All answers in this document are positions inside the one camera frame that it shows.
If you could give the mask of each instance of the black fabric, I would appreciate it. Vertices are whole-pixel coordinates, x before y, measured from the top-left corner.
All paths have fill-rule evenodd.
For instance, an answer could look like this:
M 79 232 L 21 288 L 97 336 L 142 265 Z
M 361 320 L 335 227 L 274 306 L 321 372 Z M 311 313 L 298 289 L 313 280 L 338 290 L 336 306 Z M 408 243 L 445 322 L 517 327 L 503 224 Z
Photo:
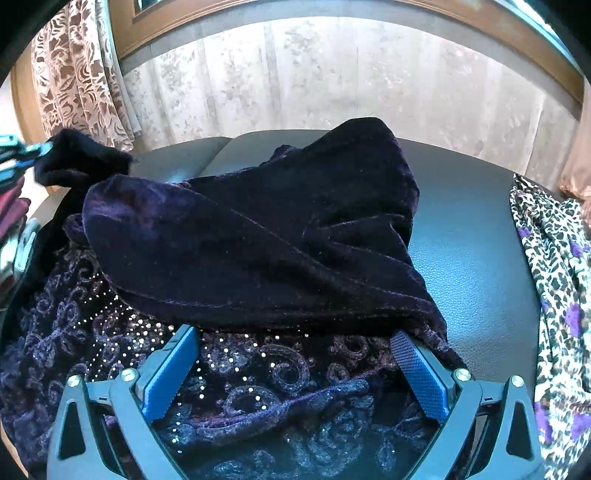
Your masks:
M 85 134 L 65 128 L 50 138 L 53 148 L 35 162 L 41 185 L 85 189 L 114 174 L 127 175 L 133 156 L 105 147 Z
M 407 253 L 417 202 L 397 140 L 367 118 L 236 174 L 185 185 L 113 176 L 91 187 L 66 228 L 88 242 L 128 304 L 162 321 L 364 335 L 404 328 L 457 366 Z

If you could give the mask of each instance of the wooden window frame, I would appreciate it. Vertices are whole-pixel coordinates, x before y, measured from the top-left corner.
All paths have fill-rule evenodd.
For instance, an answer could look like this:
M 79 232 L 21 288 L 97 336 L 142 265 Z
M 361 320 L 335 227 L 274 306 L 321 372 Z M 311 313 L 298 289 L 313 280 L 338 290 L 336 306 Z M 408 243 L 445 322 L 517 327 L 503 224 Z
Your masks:
M 113 38 L 121 59 L 192 20 L 257 0 L 162 0 L 138 12 L 135 0 L 109 0 Z M 485 33 L 542 68 L 579 104 L 583 77 L 533 27 L 494 0 L 392 0 L 453 18 Z

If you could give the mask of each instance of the blue gripper pad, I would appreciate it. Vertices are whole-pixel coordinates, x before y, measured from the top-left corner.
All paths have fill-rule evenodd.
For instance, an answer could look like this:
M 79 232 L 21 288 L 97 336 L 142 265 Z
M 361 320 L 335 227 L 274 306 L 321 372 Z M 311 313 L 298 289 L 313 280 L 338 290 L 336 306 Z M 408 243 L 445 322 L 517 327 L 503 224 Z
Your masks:
M 177 330 L 175 336 L 182 335 L 178 342 L 172 342 L 171 339 L 161 351 L 152 353 L 144 364 L 146 365 L 155 353 L 165 353 L 167 347 L 170 349 L 174 345 L 144 388 L 142 413 L 148 423 L 159 420 L 166 415 L 174 396 L 197 360 L 199 336 L 194 327 L 187 327 L 183 325 Z
M 447 391 L 417 345 L 400 331 L 390 339 L 390 349 L 425 415 L 443 423 L 449 415 Z

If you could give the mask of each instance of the metal screw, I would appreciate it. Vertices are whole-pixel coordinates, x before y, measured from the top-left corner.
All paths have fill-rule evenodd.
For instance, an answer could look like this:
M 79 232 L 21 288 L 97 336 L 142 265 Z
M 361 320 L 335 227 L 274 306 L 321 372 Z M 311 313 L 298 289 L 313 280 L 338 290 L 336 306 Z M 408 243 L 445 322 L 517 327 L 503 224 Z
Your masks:
M 135 370 L 133 368 L 126 368 L 121 372 L 121 378 L 124 382 L 131 382 L 135 379 Z
M 458 368 L 456 370 L 456 378 L 461 382 L 467 382 L 472 378 L 472 374 L 465 368 Z
M 511 377 L 511 383 L 516 387 L 523 387 L 525 385 L 525 381 L 519 375 L 513 375 Z
M 70 378 L 68 378 L 68 387 L 77 387 L 78 385 L 80 385 L 80 377 L 78 375 L 72 375 Z

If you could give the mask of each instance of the floral lace curtain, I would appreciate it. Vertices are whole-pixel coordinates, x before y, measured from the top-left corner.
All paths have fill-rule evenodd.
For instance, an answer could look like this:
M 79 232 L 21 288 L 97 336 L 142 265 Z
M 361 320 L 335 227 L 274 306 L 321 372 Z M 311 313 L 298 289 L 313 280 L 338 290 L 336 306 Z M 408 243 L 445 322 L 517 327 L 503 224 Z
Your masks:
M 32 44 L 33 83 L 47 138 L 64 127 L 130 151 L 140 131 L 111 34 L 107 0 L 72 0 Z

